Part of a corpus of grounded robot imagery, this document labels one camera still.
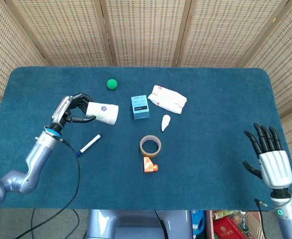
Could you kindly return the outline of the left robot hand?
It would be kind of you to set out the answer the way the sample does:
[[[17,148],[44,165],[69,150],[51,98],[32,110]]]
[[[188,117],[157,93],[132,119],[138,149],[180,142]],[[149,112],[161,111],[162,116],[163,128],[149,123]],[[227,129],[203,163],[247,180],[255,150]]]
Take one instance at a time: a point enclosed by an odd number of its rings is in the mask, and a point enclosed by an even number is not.
[[[86,115],[89,102],[93,102],[93,99],[84,93],[65,96],[53,113],[49,128],[60,133],[67,122],[89,123],[95,120],[96,116],[87,118],[72,116],[71,110],[75,108],[79,108]]]

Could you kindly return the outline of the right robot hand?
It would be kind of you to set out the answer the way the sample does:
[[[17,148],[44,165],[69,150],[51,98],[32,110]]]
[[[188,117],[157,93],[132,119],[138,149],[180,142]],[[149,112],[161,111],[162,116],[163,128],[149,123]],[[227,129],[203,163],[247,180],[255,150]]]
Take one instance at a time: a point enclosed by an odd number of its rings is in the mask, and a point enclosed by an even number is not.
[[[246,161],[243,166],[273,190],[288,188],[292,184],[292,168],[277,131],[273,127],[266,128],[256,122],[253,126],[258,138],[247,130],[244,133],[252,143],[260,169],[255,169]]]

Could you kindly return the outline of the white paper cup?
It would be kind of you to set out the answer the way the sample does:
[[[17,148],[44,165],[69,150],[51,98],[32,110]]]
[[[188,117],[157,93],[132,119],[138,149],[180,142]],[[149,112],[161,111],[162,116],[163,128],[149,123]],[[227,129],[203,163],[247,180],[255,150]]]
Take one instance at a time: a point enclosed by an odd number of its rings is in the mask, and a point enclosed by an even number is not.
[[[86,116],[96,117],[96,120],[100,122],[114,125],[118,117],[118,112],[119,112],[118,105],[89,102],[86,111]]]

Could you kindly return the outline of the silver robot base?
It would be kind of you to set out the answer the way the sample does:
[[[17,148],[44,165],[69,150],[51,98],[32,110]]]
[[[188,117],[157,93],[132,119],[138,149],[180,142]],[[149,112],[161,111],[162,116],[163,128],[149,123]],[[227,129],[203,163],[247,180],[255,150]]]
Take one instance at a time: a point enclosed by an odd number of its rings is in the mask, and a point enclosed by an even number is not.
[[[193,239],[189,210],[97,210],[89,212],[83,239],[115,239],[118,228],[161,230],[162,239]]]

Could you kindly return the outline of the blue capped whiteboard marker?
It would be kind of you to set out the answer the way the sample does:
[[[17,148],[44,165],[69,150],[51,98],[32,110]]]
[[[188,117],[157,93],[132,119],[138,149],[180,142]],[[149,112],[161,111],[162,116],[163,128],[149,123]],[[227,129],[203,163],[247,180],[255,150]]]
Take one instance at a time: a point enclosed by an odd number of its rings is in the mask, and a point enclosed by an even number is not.
[[[93,139],[91,139],[84,147],[82,147],[77,153],[76,156],[81,156],[88,148],[90,148],[97,140],[101,138],[100,134],[97,134]]]

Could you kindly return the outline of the red gift box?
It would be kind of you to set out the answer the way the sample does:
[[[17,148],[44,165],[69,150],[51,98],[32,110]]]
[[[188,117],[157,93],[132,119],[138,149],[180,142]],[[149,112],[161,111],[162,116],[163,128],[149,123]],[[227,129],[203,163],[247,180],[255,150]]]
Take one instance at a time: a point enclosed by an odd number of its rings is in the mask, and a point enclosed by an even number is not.
[[[214,220],[213,229],[219,239],[246,239],[228,216]]]

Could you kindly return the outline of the blue carpet table cover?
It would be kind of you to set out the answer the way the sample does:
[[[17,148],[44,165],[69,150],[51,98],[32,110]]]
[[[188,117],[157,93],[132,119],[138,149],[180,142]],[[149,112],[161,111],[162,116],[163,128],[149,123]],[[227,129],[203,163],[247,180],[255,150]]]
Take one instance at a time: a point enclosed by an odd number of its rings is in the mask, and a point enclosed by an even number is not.
[[[115,79],[115,90],[107,81]],[[149,117],[134,119],[131,97],[155,85],[187,98],[181,114],[149,99]],[[68,123],[29,195],[9,193],[4,207],[136,210],[255,210],[270,188],[243,166],[259,168],[244,131],[256,122],[284,136],[269,75],[260,68],[21,67],[12,71],[0,105],[0,178],[27,171],[26,156],[65,96],[88,94],[119,106],[117,121]],[[171,121],[161,131],[163,115]],[[76,153],[97,134],[101,138]],[[158,171],[144,173],[139,142],[158,137]]]

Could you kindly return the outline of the light blue cardboard box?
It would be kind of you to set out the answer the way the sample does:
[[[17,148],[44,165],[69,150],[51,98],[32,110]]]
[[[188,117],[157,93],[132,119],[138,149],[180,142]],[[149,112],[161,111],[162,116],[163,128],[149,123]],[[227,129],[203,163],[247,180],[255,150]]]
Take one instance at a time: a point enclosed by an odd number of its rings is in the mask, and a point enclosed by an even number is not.
[[[149,107],[146,95],[131,97],[133,117],[136,120],[149,117]]]

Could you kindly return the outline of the blue plastic object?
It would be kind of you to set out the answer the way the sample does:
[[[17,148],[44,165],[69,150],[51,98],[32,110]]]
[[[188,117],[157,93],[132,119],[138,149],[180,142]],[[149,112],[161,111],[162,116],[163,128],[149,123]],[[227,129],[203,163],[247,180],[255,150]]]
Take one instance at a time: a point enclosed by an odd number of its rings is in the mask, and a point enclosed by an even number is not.
[[[202,233],[205,228],[205,211],[192,210],[192,227],[194,238]]]

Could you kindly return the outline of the clear packing tape roll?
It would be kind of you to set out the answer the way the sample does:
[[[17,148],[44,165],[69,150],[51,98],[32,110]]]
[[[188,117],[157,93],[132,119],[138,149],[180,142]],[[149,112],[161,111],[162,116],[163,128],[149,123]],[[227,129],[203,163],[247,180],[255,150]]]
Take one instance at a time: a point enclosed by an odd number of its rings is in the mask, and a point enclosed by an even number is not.
[[[153,153],[150,153],[150,152],[147,152],[145,151],[145,149],[143,148],[143,144],[146,142],[146,141],[153,141],[156,143],[157,145],[157,150]],[[142,155],[144,155],[145,157],[156,157],[160,151],[161,151],[161,148],[162,148],[162,143],[160,141],[160,139],[154,135],[146,135],[144,136],[140,142],[139,142],[139,148],[140,148],[140,151],[142,153]]]

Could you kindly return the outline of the orange toy building block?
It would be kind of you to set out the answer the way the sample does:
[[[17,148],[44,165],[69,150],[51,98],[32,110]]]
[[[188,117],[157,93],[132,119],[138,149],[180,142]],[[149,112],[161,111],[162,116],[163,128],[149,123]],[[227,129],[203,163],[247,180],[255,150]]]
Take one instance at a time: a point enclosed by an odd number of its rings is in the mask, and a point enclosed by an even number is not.
[[[152,173],[158,171],[158,165],[154,164],[149,157],[143,158],[144,173]]]

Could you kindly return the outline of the correction tape dispenser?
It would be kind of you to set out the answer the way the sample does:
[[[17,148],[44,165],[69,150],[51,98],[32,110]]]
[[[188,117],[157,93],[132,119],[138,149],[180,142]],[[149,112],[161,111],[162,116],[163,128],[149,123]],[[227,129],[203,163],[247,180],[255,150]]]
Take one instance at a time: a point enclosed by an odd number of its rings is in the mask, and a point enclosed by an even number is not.
[[[161,122],[161,131],[164,132],[165,129],[168,127],[171,121],[171,117],[169,115],[163,115],[162,122]]]

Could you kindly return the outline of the white tissue pack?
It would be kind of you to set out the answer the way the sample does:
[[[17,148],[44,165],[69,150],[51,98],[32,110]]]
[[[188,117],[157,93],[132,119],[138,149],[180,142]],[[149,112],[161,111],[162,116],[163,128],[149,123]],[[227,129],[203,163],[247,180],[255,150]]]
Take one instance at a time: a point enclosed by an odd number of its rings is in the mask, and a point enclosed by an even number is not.
[[[176,114],[182,113],[187,102],[187,98],[180,93],[158,85],[153,87],[148,99],[156,106]]]

